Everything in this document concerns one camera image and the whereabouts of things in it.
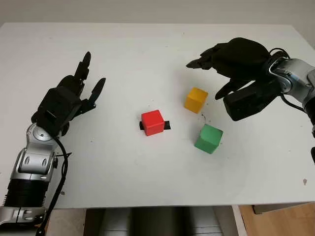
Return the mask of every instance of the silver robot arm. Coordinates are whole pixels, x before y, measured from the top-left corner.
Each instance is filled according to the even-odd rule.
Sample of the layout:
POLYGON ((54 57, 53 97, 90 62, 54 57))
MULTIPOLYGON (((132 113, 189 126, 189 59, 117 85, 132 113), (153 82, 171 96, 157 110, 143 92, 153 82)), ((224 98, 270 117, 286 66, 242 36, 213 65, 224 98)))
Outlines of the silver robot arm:
POLYGON ((283 94, 298 100, 313 124, 315 135, 315 67, 300 59, 279 58, 269 73, 279 81, 283 94))
POLYGON ((45 193, 58 165, 57 143, 36 123, 27 129, 26 137, 27 145, 18 154, 4 205, 0 207, 0 225, 40 224, 45 215, 45 193))

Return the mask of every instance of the black cable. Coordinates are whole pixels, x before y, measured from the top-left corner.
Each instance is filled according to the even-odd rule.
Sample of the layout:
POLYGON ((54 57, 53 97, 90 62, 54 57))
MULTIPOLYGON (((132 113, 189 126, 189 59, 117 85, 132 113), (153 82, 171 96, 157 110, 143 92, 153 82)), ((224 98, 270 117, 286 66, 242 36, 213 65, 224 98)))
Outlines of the black cable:
POLYGON ((40 227, 38 228, 37 232, 36 232, 36 236, 43 236, 45 235, 45 227, 48 223, 48 219, 49 219, 49 216, 52 212, 52 210, 54 209, 55 205, 56 205, 56 202, 57 202, 57 199, 61 193, 61 190, 63 188, 63 185, 64 185, 64 182, 65 182, 65 176, 67 174, 67 171, 68 171, 68 157, 71 153, 67 153, 65 151, 65 148, 63 146, 63 144, 60 142, 59 138, 57 137, 53 137, 54 140, 56 141, 56 143, 59 145, 61 151, 63 152, 63 157, 64 157, 64 161, 63 161, 63 166, 62 166, 62 170, 61 170, 61 179, 60 179, 60 182, 58 184, 58 187, 54 193, 54 196, 51 200, 51 203, 48 207, 48 210, 46 212, 46 217, 43 221, 43 223, 40 225, 40 227))
POLYGON ((71 154, 72 154, 72 152, 67 153, 67 157, 69 157, 71 154))
POLYGON ((285 55, 286 55, 287 58, 290 58, 289 54, 288 54, 288 53, 286 52, 286 50, 284 50, 283 48, 273 48, 273 49, 271 49, 271 50, 269 51, 269 54, 271 54, 274 50, 280 50, 280 51, 282 51, 282 52, 285 53, 285 55))
POLYGON ((295 109, 297 109, 297 110, 299 110, 299 111, 301 111, 301 112, 306 113, 302 107, 299 107, 299 106, 297 106, 297 105, 294 105, 293 103, 290 103, 290 102, 284 97, 283 94, 281 94, 280 97, 281 97, 282 101, 283 101, 286 105, 289 105, 289 106, 291 106, 291 107, 293 107, 293 108, 295 108, 295 109))

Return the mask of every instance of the yellow cube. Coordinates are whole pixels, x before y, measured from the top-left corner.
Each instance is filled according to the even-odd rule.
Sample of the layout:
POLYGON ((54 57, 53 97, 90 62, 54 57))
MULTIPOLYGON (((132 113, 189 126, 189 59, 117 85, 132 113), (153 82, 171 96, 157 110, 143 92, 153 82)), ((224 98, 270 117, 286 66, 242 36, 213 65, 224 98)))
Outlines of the yellow cube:
POLYGON ((199 88, 192 88, 190 93, 187 95, 185 108, 195 113, 200 112, 203 104, 206 101, 207 96, 207 92, 199 88))

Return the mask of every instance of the tabletop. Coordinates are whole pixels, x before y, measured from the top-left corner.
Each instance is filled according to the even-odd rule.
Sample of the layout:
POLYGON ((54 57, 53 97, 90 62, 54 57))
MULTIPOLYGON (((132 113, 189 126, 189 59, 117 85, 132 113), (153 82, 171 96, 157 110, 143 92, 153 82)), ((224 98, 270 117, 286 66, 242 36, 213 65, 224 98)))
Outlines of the tabletop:
MULTIPOLYGON (((49 88, 92 54, 81 98, 106 77, 96 109, 75 118, 62 142, 69 169, 56 208, 293 203, 315 200, 312 124, 279 98, 234 122, 215 93, 228 81, 185 65, 204 50, 245 37, 315 65, 291 26, 7 23, 0 28, 0 199, 7 193, 31 116, 49 88), (199 114, 192 87, 209 93, 199 114), (147 137, 141 114, 159 109, 171 130, 147 137), (224 131, 213 154, 194 147, 204 124, 224 131)), ((50 202, 61 176, 54 171, 50 202)))

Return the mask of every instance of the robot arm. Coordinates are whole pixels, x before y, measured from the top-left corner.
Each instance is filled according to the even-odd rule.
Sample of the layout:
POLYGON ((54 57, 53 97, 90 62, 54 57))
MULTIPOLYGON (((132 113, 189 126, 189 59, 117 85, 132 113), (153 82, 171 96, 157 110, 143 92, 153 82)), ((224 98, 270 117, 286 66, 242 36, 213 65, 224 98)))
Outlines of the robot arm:
POLYGON ((75 75, 64 77, 56 88, 46 93, 32 116, 27 129, 27 145, 18 154, 8 193, 0 207, 0 227, 33 227, 41 224, 36 235, 45 234, 45 226, 65 182, 68 154, 59 141, 67 133, 69 121, 96 107, 105 78, 98 81, 89 99, 80 99, 89 73, 91 54, 86 53, 79 62, 75 75), (48 209, 43 207, 45 194, 58 158, 55 149, 63 152, 62 177, 48 209))
POLYGON ((203 52, 189 68, 214 68, 230 78, 216 94, 223 98, 227 113, 235 121, 263 110, 277 96, 290 106, 308 114, 315 124, 315 67, 300 59, 291 59, 280 48, 273 55, 261 44, 234 38, 203 52), (289 103, 284 94, 302 103, 303 108, 289 103))

